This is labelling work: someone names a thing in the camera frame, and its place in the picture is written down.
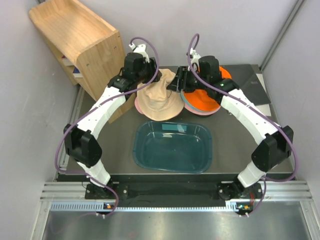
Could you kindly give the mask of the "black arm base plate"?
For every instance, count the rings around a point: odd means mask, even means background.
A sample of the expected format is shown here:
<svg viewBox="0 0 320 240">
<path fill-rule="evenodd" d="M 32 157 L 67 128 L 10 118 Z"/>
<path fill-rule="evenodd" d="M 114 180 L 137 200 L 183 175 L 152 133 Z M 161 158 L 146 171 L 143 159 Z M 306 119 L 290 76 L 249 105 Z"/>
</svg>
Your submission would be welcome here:
<svg viewBox="0 0 320 240">
<path fill-rule="evenodd" d="M 259 183 L 241 189 L 233 183 L 222 182 L 111 182 L 107 186 L 121 200 L 140 196 L 204 196 L 213 200 L 259 199 L 262 187 Z"/>
</svg>

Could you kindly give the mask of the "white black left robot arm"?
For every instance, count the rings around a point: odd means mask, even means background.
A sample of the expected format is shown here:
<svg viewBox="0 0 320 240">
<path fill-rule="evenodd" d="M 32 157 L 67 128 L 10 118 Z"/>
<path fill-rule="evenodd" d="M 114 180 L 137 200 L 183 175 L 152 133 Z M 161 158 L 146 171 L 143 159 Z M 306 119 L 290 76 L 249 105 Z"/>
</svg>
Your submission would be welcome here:
<svg viewBox="0 0 320 240">
<path fill-rule="evenodd" d="M 154 57 L 147 54 L 129 53 L 124 58 L 123 67 L 111 78 L 99 100 L 82 118 L 68 124 L 63 130 L 64 148 L 85 172 L 87 178 L 96 186 L 102 198 L 109 198 L 114 191 L 101 157 L 102 148 L 98 143 L 99 134 L 114 112 L 120 108 L 133 93 L 141 93 L 152 87 L 168 93 L 167 87 L 176 74 L 170 69 L 160 69 Z"/>
</svg>

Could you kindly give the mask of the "orange bucket hat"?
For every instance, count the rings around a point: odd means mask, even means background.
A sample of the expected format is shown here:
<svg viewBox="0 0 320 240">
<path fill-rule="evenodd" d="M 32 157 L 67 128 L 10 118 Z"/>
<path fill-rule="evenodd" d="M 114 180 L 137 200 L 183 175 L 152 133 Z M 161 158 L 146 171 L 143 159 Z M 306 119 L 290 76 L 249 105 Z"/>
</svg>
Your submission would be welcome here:
<svg viewBox="0 0 320 240">
<path fill-rule="evenodd" d="M 215 91 L 211 88 L 206 87 L 202 83 L 200 83 L 200 85 L 202 89 L 197 89 L 194 92 L 182 91 L 188 102 L 200 111 L 213 111 L 219 108 L 219 103 L 214 98 L 208 95 L 208 91 L 210 94 L 214 94 Z"/>
</svg>

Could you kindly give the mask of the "light pink bucket hat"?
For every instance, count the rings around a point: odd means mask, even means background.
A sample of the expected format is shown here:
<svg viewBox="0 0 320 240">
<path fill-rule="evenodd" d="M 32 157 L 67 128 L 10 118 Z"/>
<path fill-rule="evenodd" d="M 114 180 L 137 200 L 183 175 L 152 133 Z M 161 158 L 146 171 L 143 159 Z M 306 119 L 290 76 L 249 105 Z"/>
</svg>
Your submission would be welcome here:
<svg viewBox="0 0 320 240">
<path fill-rule="evenodd" d="M 190 107 L 189 105 L 185 104 L 184 108 L 186 110 L 188 110 L 189 112 L 197 115 L 197 116 L 201 116 L 201 117 L 206 117 L 206 116 L 211 116 L 213 114 L 215 114 L 216 112 L 218 112 L 220 110 L 220 107 L 218 107 L 217 109 L 213 110 L 213 111 L 202 111 L 199 109 L 195 109 L 194 107 Z"/>
</svg>

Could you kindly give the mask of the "peach bucket hat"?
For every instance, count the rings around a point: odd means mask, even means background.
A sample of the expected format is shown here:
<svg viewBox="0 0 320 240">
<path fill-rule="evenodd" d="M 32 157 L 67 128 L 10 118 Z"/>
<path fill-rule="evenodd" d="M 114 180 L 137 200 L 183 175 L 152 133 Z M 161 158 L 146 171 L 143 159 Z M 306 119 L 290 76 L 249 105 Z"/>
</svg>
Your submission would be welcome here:
<svg viewBox="0 0 320 240">
<path fill-rule="evenodd" d="M 175 73 L 169 69 L 160 69 L 161 78 L 149 85 L 140 83 L 143 89 L 137 92 L 137 100 L 143 114 L 153 121 L 170 120 L 183 110 L 185 102 L 178 92 L 167 90 Z"/>
</svg>

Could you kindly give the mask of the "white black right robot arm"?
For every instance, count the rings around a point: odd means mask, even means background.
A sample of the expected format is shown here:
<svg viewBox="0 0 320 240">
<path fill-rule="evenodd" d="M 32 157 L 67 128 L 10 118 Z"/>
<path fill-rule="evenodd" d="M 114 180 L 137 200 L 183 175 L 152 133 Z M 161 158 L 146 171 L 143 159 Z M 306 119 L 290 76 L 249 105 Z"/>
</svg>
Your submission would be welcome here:
<svg viewBox="0 0 320 240">
<path fill-rule="evenodd" d="M 267 172 L 289 158 L 294 132 L 266 117 L 230 77 L 223 77 L 219 61 L 212 55 L 187 55 L 187 66 L 179 66 L 170 89 L 200 111 L 211 111 L 217 105 L 231 113 L 251 134 L 256 149 L 251 161 L 234 180 L 233 192 L 245 198 Z"/>
</svg>

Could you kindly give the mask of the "turquoise bucket hat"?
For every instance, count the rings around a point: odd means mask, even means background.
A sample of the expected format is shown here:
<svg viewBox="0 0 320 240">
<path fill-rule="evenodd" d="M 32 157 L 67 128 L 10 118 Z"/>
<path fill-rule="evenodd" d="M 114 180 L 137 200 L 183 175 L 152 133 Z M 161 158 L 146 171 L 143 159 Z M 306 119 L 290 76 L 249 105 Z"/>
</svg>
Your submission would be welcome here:
<svg viewBox="0 0 320 240">
<path fill-rule="evenodd" d="M 184 101 L 184 108 L 187 109 L 189 112 L 196 114 L 198 110 L 188 102 L 183 92 L 180 92 L 180 96 L 181 99 Z"/>
</svg>

